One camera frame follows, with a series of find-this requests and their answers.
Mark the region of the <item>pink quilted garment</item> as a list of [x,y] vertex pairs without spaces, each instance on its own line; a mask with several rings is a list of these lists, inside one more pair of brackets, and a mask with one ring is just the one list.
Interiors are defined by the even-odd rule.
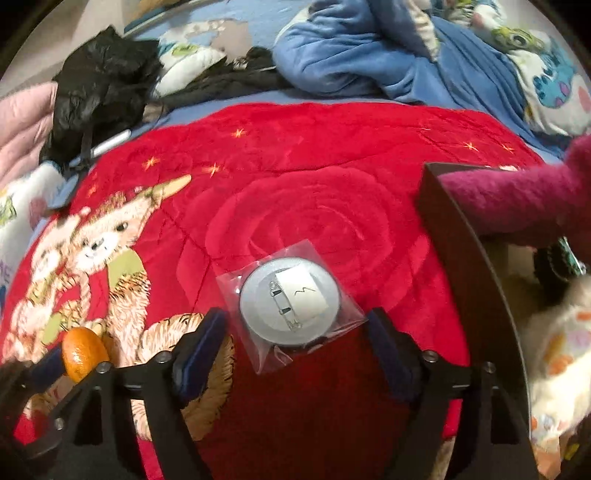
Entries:
[[53,126],[57,88],[56,82],[46,82],[1,100],[1,189],[38,166]]

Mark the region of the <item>magenta plush toy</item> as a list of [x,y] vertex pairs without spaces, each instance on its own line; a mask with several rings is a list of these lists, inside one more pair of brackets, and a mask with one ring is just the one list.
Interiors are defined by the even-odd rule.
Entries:
[[565,237],[590,262],[590,137],[575,139],[560,165],[448,173],[440,182],[476,232],[546,247]]

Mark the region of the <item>red teddy bear blanket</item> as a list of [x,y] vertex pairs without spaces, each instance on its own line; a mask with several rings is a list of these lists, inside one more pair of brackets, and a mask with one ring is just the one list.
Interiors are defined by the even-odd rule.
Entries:
[[[363,310],[468,360],[446,275],[415,211],[427,162],[528,168],[494,118],[390,103],[242,104],[107,153],[16,273],[4,359],[35,361],[98,321],[112,360],[150,359],[224,299],[217,279],[310,242]],[[183,412],[217,479],[377,479],[404,429],[365,327],[259,375],[238,335]]]

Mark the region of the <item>white patterned plush toy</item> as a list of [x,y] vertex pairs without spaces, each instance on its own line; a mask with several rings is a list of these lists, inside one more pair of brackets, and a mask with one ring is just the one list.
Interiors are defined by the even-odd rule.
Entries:
[[561,439],[590,414],[590,277],[520,331],[531,403],[531,442],[544,479],[560,473]]

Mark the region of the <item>blue cartoon monster duvet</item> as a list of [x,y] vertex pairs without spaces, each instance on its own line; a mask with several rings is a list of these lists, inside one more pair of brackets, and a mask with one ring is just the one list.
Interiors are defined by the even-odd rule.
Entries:
[[315,1],[277,35],[273,61],[312,95],[479,111],[555,156],[590,131],[568,53],[498,1]]

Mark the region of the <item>orange tangerine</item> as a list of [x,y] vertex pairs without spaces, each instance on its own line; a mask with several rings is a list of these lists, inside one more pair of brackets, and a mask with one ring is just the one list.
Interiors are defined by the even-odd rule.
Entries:
[[75,383],[82,381],[100,363],[110,361],[101,338],[85,327],[70,329],[61,347],[66,374]]

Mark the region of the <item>black cardboard box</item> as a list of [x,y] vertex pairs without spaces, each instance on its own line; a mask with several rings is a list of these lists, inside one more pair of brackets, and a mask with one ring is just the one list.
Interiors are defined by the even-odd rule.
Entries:
[[470,363],[489,361],[530,426],[530,398],[514,317],[479,236],[440,181],[473,165],[431,162],[423,166],[416,208],[449,281]]

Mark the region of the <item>round silver item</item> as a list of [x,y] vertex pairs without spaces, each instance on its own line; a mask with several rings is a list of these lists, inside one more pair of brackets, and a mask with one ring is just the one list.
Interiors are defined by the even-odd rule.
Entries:
[[218,275],[216,282],[259,375],[286,367],[367,321],[308,240]]

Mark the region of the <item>dark garment near pillow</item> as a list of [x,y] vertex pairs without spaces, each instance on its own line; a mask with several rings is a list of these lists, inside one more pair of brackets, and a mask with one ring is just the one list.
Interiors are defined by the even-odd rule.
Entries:
[[144,107],[143,123],[191,105],[290,88],[290,83],[276,69],[270,50],[259,46],[234,60],[222,56],[184,86],[171,86],[172,92],[161,93],[166,77],[170,77],[170,72],[154,87],[153,96]]

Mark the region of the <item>black puffer jacket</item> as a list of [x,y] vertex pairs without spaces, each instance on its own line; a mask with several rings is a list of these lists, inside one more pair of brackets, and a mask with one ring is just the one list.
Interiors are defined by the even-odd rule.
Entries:
[[132,40],[108,27],[78,47],[54,77],[53,125],[42,162],[65,168],[136,125],[161,68],[156,40]]

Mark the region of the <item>cartoon print pillow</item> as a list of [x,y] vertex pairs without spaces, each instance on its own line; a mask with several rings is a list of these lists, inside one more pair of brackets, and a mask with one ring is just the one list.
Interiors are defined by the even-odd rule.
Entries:
[[154,86],[156,98],[164,97],[184,89],[199,75],[226,55],[211,46],[185,42],[169,42],[159,45],[161,70]]

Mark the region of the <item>blue bed sheet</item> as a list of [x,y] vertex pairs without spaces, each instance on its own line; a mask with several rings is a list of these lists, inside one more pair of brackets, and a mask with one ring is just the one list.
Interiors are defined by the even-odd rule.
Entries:
[[486,113],[547,160],[559,160],[562,140],[526,121],[525,91],[509,58],[465,27],[436,18],[441,50],[422,58],[403,44],[403,23],[374,11],[372,1],[188,1],[126,23],[133,39],[194,43],[242,57],[269,49],[297,96],[383,97],[408,105]]

